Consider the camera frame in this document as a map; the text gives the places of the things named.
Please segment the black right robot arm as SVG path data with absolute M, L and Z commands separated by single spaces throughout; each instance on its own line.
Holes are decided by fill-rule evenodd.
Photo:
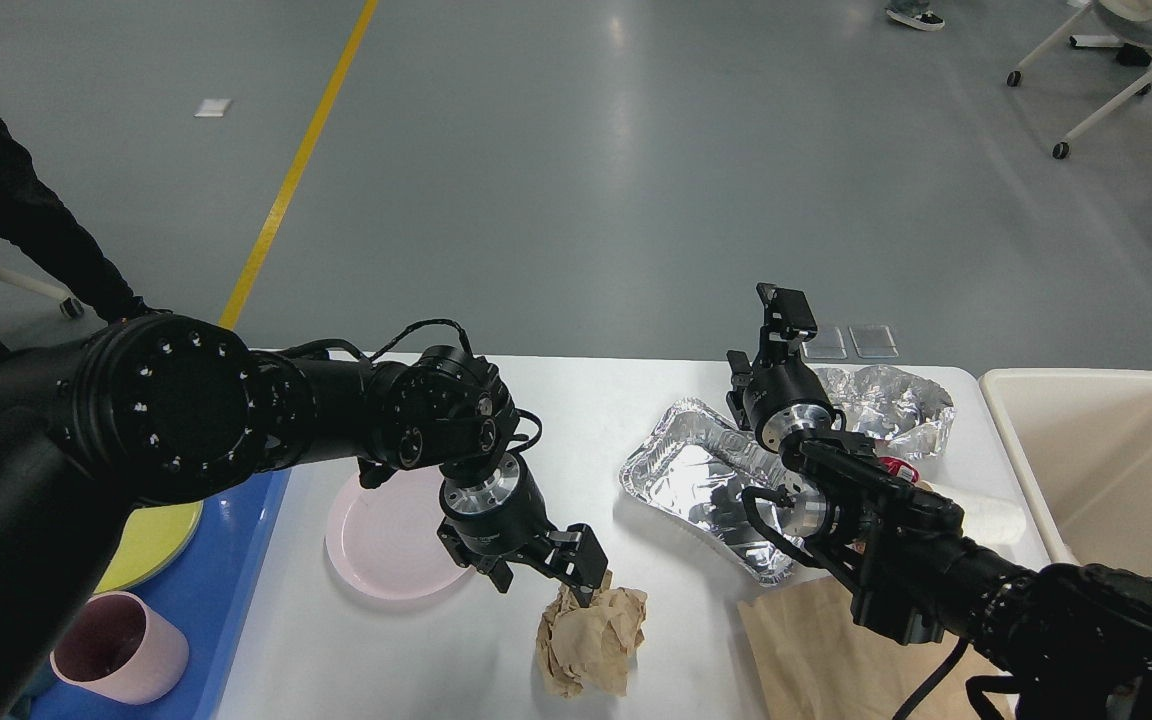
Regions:
M 805 293 L 756 293 L 758 353 L 728 351 L 727 404 L 801 482 L 744 488 L 742 510 L 765 541 L 844 585 L 856 626 L 899 644 L 955 635 L 897 717 L 973 650 L 996 667 L 965 684 L 982 719 L 998 717 L 992 694 L 1015 696 L 1020 719 L 1152 719 L 1152 577 L 1069 562 L 1032 570 L 967 537 L 957 503 L 902 479 L 872 438 L 846 430 L 803 361 L 818 332 Z

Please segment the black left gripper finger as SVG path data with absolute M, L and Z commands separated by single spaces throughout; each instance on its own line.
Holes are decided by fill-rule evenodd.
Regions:
M 482 575 L 499 593 L 506 594 L 509 591 L 515 574 L 509 568 L 506 556 L 483 555 L 472 551 L 452 525 L 439 525 L 435 529 L 435 538 L 444 544 L 444 550 L 457 568 L 471 569 Z
M 526 564 L 550 579 L 558 579 L 573 594 L 581 609 L 594 600 L 602 588 L 608 559 L 594 529 L 573 524 L 564 529 L 545 530 L 526 541 Z

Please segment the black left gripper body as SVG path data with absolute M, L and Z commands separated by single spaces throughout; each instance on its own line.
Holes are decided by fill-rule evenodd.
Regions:
M 444 477 L 439 491 L 444 511 L 435 530 L 439 541 L 458 568 L 483 562 L 521 562 L 552 577 L 550 523 L 540 488 L 517 454 L 506 454 L 483 482 L 458 487 Z

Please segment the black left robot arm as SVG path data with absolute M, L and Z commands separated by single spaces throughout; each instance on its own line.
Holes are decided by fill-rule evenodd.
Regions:
M 450 559 L 511 584 L 526 564 L 593 600 L 608 560 L 550 523 L 511 447 L 526 418 L 497 365 L 458 346 L 411 364 L 319 340 L 257 351 L 184 314 L 0 361 L 0 717 L 108 568 L 137 509 L 192 503 L 265 471 L 353 457 L 361 486 L 442 473 Z

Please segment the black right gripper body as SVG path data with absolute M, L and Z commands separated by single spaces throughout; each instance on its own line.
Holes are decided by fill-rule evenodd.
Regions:
M 728 401 L 736 427 L 755 438 L 764 450 L 781 450 L 786 438 L 799 430 L 838 427 L 838 410 L 820 378 L 803 359 L 778 366 L 753 367 L 744 401 Z

